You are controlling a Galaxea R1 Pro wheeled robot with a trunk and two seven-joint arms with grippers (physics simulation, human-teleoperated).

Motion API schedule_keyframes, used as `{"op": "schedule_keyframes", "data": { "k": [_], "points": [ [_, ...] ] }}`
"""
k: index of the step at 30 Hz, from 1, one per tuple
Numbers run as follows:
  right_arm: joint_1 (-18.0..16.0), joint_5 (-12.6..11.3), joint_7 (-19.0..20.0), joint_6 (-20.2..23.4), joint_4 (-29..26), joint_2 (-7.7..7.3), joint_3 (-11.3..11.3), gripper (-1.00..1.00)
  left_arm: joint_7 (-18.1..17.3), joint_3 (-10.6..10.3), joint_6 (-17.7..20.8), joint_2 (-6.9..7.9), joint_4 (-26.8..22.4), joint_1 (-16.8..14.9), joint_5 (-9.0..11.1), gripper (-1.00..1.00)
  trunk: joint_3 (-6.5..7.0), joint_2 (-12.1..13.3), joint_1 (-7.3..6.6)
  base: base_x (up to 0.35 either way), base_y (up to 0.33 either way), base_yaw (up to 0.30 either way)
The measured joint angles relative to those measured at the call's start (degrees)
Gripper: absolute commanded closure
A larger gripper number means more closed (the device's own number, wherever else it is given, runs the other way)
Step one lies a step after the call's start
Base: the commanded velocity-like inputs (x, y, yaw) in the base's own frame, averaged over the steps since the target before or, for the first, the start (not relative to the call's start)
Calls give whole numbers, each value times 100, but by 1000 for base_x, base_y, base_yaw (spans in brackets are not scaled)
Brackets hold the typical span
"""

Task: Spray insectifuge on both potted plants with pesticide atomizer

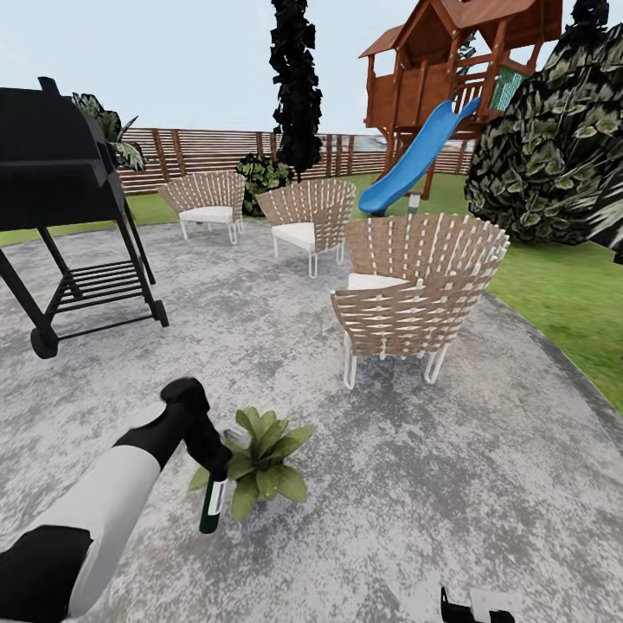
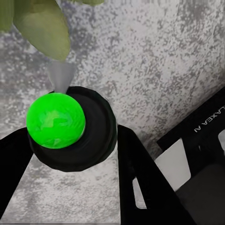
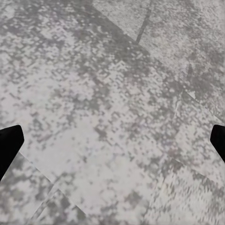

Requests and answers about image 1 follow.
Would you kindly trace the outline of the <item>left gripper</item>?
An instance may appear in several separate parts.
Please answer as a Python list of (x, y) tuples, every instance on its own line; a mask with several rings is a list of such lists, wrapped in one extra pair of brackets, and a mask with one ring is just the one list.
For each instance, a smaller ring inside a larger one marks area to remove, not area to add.
[(204, 466), (213, 475), (217, 475), (219, 479), (227, 478), (225, 465), (234, 455), (231, 449), (224, 446), (223, 442), (221, 442), (214, 424), (201, 438), (194, 441), (185, 441), (185, 443), (187, 444), (189, 455), (200, 463), (201, 466)]

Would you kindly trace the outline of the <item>insectifuge atomizer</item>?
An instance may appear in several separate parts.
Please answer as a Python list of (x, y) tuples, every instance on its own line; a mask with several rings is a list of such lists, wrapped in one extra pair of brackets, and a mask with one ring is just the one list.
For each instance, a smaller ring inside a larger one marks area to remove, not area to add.
[(207, 492), (199, 525), (199, 530), (203, 534), (212, 534), (217, 529), (227, 482), (226, 478), (219, 479), (217, 475), (210, 472), (208, 474), (209, 481), (207, 485), (204, 485), (207, 487)]

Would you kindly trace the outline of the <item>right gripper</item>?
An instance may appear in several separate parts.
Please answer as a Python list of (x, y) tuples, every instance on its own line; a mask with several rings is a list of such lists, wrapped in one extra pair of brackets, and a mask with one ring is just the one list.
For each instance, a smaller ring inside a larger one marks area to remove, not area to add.
[[(440, 611), (443, 623), (478, 623), (474, 618), (470, 607), (454, 605), (448, 599), (440, 600)], [(506, 612), (490, 611), (491, 623), (512, 623), (511, 617)]]

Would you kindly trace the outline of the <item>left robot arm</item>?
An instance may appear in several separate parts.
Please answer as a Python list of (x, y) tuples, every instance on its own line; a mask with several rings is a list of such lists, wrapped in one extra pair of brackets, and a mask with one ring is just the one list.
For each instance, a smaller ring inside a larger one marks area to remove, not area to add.
[(246, 428), (214, 425), (194, 379), (178, 378), (140, 409), (129, 431), (0, 553), (0, 623), (62, 623), (87, 613), (115, 574), (160, 473), (181, 440), (219, 479), (229, 440), (250, 447)]

